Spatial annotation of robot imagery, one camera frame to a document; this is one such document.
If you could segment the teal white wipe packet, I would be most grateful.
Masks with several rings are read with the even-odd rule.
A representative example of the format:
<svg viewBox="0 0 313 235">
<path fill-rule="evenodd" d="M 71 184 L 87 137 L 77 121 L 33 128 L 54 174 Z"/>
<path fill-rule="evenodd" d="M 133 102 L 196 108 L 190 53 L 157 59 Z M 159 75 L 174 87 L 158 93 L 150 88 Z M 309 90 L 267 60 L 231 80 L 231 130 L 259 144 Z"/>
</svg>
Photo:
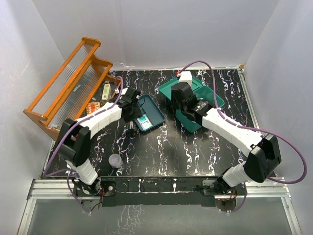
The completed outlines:
<svg viewBox="0 0 313 235">
<path fill-rule="evenodd" d="M 139 127 L 140 127 L 140 129 L 142 131 L 146 131 L 146 130 L 152 128 L 152 126 L 153 126 L 151 121 L 149 120 L 149 118 L 147 117 L 146 114 L 144 114 L 143 116 L 139 117 L 137 119 L 137 122 L 138 122 Z"/>
</svg>

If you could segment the blue divided tray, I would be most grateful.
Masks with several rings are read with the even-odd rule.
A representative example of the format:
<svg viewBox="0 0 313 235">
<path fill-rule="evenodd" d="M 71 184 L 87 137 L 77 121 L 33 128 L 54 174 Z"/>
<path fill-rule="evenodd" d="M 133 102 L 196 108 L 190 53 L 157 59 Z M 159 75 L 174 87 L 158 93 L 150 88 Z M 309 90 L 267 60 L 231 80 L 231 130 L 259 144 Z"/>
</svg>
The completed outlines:
<svg viewBox="0 0 313 235">
<path fill-rule="evenodd" d="M 139 124 L 137 122 L 137 119 L 135 120 L 137 126 L 139 127 L 139 130 L 142 133 L 146 133 L 148 131 L 151 131 L 159 126 L 161 126 L 165 120 L 166 117 L 163 114 L 163 112 L 160 110 L 160 108 L 158 107 L 157 103 L 154 102 L 154 100 L 152 99 L 152 97 L 149 94 L 144 94 L 142 95 L 139 100 L 138 100 L 138 105 L 141 107 L 142 110 L 142 116 L 144 114 L 147 115 L 147 117 L 149 118 L 149 120 L 152 123 L 152 128 L 146 130 L 146 131 L 142 131 L 139 127 Z"/>
</svg>

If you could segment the black handled scissors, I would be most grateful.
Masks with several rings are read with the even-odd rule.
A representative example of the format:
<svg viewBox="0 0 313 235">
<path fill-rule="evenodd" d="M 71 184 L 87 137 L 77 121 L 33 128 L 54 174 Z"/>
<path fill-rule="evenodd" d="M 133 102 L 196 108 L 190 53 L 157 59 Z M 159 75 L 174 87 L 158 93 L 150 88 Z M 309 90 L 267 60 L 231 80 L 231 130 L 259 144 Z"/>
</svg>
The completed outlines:
<svg viewBox="0 0 313 235">
<path fill-rule="evenodd" d="M 129 128 L 128 128 L 126 134 L 129 138 L 133 138 L 137 135 L 137 126 L 133 121 L 129 122 Z"/>
</svg>

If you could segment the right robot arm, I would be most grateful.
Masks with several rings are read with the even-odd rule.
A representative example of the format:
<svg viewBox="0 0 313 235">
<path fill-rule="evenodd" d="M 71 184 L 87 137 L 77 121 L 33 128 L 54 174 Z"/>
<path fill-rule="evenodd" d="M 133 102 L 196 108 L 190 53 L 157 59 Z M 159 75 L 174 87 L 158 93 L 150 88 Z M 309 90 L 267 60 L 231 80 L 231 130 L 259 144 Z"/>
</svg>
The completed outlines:
<svg viewBox="0 0 313 235">
<path fill-rule="evenodd" d="M 190 121 L 210 129 L 235 145 L 247 160 L 228 168 L 211 186 L 220 194 L 230 194 L 237 185 L 255 181 L 262 183 L 281 163 L 277 137 L 240 128 L 240 124 L 219 114 L 220 109 L 206 99 L 198 99 L 190 85 L 179 82 L 171 87 L 171 104 Z"/>
</svg>

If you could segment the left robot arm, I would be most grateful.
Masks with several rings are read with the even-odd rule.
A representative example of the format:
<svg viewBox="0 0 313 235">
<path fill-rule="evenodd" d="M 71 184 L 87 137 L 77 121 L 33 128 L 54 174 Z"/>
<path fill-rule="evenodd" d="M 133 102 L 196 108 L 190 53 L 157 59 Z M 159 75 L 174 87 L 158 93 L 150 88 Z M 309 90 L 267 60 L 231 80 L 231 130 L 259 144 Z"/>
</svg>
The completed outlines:
<svg viewBox="0 0 313 235">
<path fill-rule="evenodd" d="M 98 174 L 89 160 L 93 136 L 115 121 L 123 119 L 128 123 L 140 117 L 140 96 L 140 91 L 124 88 L 118 96 L 93 113 L 76 120 L 68 118 L 63 122 L 55 152 L 70 166 L 78 179 L 76 186 L 87 194 L 97 195 L 101 189 Z"/>
</svg>

